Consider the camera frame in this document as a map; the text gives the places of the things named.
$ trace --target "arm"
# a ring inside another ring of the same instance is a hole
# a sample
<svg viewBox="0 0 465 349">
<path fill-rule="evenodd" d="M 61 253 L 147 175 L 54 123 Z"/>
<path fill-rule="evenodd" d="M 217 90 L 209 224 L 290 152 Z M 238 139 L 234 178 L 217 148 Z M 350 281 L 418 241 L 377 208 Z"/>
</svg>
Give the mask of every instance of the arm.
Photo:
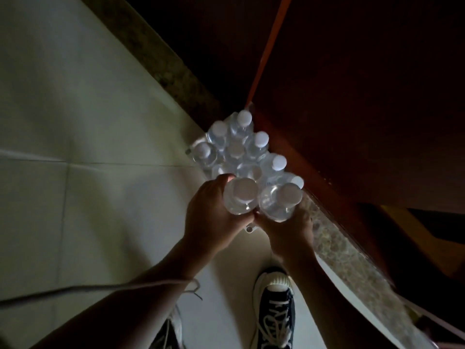
<svg viewBox="0 0 465 349">
<path fill-rule="evenodd" d="M 255 224 L 268 234 L 273 252 L 282 258 L 299 287 L 326 346 L 395 348 L 345 299 L 318 264 L 312 245 L 312 221 L 305 208 L 309 202 L 304 194 L 294 215 L 283 223 L 256 214 Z"/>
<path fill-rule="evenodd" d="M 183 238 L 157 265 L 134 282 L 190 280 L 253 221 L 232 215 L 223 190 L 232 175 L 203 184 L 187 207 Z M 74 317 L 33 348 L 148 348 L 186 285 L 115 292 Z"/>
</svg>

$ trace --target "hand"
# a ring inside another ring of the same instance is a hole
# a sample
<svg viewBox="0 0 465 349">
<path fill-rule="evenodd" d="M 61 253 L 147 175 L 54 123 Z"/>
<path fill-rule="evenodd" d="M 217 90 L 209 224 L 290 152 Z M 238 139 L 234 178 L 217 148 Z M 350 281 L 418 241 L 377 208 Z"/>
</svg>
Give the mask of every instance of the hand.
<svg viewBox="0 0 465 349">
<path fill-rule="evenodd" d="M 270 238 L 271 249 L 284 261 L 300 250 L 307 253 L 309 248 L 313 249 L 313 223 L 308 212 L 310 203 L 310 197 L 304 193 L 293 216 L 282 223 L 255 212 L 254 223 L 265 231 Z"/>
<path fill-rule="evenodd" d="M 213 256 L 253 222 L 253 212 L 234 215 L 223 204 L 226 183 L 233 178 L 232 174 L 223 174 L 216 180 L 205 182 L 189 202 L 183 241 L 190 247 L 197 247 Z"/>
</svg>

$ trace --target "white tile floor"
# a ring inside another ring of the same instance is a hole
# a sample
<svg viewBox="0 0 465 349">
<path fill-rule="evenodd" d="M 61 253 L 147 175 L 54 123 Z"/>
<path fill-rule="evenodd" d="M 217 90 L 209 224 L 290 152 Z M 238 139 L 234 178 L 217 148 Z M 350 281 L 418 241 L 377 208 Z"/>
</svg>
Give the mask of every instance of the white tile floor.
<svg viewBox="0 0 465 349">
<path fill-rule="evenodd" d="M 0 29 L 0 298 L 134 277 L 183 233 L 200 129 L 80 0 L 3 0 Z M 271 262 L 243 232 L 199 274 L 205 300 L 179 300 L 190 349 L 249 347 Z M 102 296 L 3 311 L 0 337 L 26 348 Z M 296 303 L 294 347 L 324 348 Z"/>
</svg>

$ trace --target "sneaker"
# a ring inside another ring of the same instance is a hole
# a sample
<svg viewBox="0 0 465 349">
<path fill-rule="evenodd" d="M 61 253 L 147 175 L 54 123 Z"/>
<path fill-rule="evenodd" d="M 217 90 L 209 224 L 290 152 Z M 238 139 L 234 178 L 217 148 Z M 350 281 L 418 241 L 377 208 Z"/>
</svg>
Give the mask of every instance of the sneaker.
<svg viewBox="0 0 465 349">
<path fill-rule="evenodd" d="M 177 306 L 161 326 L 149 349 L 185 349 L 182 344 L 181 316 Z"/>
<path fill-rule="evenodd" d="M 257 329 L 251 349 L 292 349 L 294 339 L 294 292 L 284 270 L 265 270 L 253 288 L 253 309 Z"/>
</svg>

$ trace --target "forearm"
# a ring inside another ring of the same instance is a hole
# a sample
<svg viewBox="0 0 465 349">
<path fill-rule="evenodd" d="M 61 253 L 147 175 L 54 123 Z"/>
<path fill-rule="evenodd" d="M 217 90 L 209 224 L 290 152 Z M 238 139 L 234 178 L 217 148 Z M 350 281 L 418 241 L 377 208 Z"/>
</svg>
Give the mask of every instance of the forearm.
<svg viewBox="0 0 465 349">
<path fill-rule="evenodd" d="M 134 282 L 190 280 L 212 255 L 181 240 L 157 265 Z M 34 348 L 148 348 L 186 285 L 119 291 L 74 317 Z"/>
<path fill-rule="evenodd" d="M 310 246 L 284 259 L 328 349 L 394 348 L 334 286 Z"/>
</svg>

